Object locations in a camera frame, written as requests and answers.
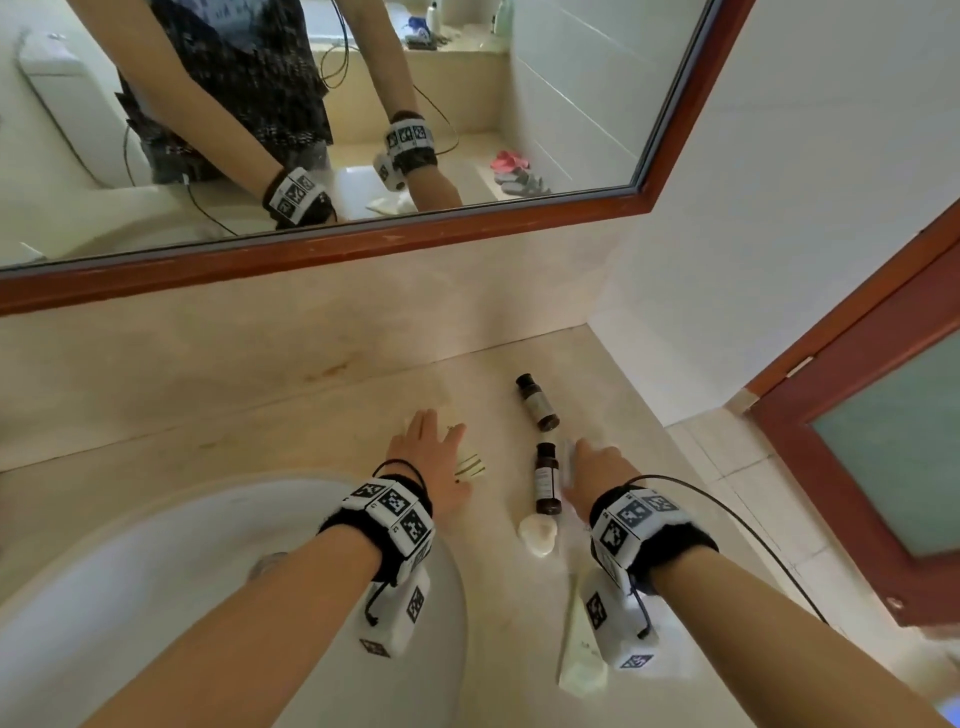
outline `frosted glass panel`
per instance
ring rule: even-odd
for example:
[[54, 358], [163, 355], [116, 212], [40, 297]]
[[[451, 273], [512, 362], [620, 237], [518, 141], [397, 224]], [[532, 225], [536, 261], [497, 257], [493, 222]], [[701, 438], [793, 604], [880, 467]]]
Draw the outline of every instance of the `frosted glass panel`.
[[960, 331], [813, 428], [911, 554], [960, 549]]

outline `bottle label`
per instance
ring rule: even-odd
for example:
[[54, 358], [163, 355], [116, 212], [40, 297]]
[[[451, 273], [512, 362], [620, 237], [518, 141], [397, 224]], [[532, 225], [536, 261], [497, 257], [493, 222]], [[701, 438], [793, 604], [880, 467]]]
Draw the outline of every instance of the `bottle label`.
[[557, 497], [554, 491], [553, 468], [537, 468], [534, 470], [534, 492], [537, 494], [537, 500]]
[[535, 423], [538, 423], [544, 417], [549, 417], [550, 415], [556, 414], [543, 392], [534, 392], [532, 395], [530, 395], [530, 397], [524, 400], [524, 402], [527, 405], [527, 409], [530, 410], [530, 414], [534, 416]]

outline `wooden mirror frame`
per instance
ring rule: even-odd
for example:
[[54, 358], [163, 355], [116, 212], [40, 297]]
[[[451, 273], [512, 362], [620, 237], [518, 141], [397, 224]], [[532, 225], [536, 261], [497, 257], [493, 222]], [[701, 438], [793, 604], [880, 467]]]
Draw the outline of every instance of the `wooden mirror frame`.
[[636, 182], [637, 174], [622, 187], [489, 204], [471, 208], [469, 214], [460, 214], [460, 208], [0, 271], [0, 316], [646, 214], [666, 185], [753, 4], [712, 0], [705, 13], [709, 27], [690, 49], [695, 58], [678, 80], [683, 90], [672, 94], [672, 107], [664, 112], [667, 123], [659, 138], [649, 142], [655, 151], [642, 184]]

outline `door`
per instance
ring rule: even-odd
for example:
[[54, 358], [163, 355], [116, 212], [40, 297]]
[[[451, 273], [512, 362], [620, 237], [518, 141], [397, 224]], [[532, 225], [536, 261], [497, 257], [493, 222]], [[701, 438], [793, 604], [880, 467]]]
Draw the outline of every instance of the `door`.
[[960, 245], [752, 415], [898, 623], [960, 622]]

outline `pink slipper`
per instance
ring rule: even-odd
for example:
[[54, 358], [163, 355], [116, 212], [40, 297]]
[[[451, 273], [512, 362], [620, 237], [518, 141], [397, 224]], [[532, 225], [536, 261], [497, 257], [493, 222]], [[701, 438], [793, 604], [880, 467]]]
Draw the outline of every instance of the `pink slipper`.
[[490, 168], [494, 172], [513, 172], [518, 167], [528, 169], [530, 162], [521, 157], [518, 152], [508, 152], [507, 150], [500, 151], [496, 155], [496, 159], [490, 163]]

